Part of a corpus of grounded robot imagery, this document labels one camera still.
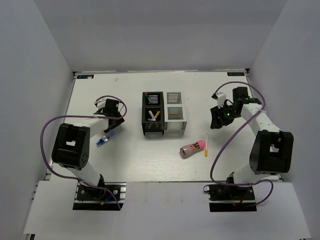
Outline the small blue capped bottle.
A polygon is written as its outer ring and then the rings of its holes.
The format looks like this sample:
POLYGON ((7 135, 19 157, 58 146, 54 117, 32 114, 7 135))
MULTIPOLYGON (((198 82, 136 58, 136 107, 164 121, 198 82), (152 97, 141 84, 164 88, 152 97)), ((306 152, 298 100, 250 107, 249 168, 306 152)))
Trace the small blue capped bottle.
POLYGON ((111 130, 107 133, 105 133, 97 142, 96 142, 96 146, 97 147, 100 147, 102 146, 103 144, 107 143, 114 135, 115 135, 115 131, 114 130, 111 130))

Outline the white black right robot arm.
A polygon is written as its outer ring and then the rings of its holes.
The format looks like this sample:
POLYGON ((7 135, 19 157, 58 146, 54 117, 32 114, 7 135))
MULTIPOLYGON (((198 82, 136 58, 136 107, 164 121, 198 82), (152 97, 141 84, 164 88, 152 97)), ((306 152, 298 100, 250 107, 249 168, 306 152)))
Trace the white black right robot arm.
POLYGON ((222 92, 216 91, 212 98, 217 105, 210 110, 211 129, 220 129, 242 118, 245 122, 240 128, 249 126, 255 136, 248 164, 230 175, 231 179, 225 187, 229 198, 238 199, 243 195, 245 186, 289 172, 294 136, 271 121, 264 110, 266 103, 261 98, 250 97, 247 87, 233 89, 231 104, 222 92))

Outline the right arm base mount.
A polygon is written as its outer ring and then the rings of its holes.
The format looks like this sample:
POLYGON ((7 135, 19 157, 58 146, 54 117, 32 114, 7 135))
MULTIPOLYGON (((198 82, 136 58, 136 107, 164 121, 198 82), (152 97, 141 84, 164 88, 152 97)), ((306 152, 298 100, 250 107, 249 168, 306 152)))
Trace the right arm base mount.
POLYGON ((252 187, 207 184, 203 192, 208 194, 211 213, 256 212, 256 199, 252 187))

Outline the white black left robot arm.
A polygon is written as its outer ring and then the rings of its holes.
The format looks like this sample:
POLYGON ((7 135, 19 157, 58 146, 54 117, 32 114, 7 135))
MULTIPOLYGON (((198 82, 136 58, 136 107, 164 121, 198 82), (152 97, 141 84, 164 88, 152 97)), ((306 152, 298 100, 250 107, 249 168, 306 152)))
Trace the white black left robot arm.
POLYGON ((90 141, 93 136, 102 134, 95 144, 100 147, 113 137, 115 129, 125 121, 120 103, 111 98, 98 100, 95 105, 104 106, 94 113, 93 118, 77 124, 61 124, 51 154, 54 163, 70 171, 82 185, 89 186, 88 193, 96 200, 105 196, 106 187, 103 176, 89 163, 90 141))

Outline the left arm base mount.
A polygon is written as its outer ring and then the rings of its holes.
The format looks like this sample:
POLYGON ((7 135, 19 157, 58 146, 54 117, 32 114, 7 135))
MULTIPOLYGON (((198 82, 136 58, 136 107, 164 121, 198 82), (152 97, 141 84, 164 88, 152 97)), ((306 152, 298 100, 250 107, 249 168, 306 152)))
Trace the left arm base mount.
MULTIPOLYGON (((126 196, 125 182, 106 182, 109 189, 117 199, 120 207, 123 206, 126 196)), ((112 195, 105 190, 90 188, 80 183, 77 184, 73 201, 75 211, 119 211, 119 207, 112 195)))

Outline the yellow capped white marker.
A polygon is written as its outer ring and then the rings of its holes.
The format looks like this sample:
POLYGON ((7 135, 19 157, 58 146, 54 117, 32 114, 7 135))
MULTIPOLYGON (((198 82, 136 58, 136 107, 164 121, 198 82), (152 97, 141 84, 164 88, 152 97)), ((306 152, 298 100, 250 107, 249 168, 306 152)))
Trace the yellow capped white marker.
POLYGON ((154 116, 154 118, 153 118, 153 120, 155 121, 156 119, 157 119, 157 117, 160 115, 160 111, 158 111, 157 113, 156 113, 156 115, 154 116))

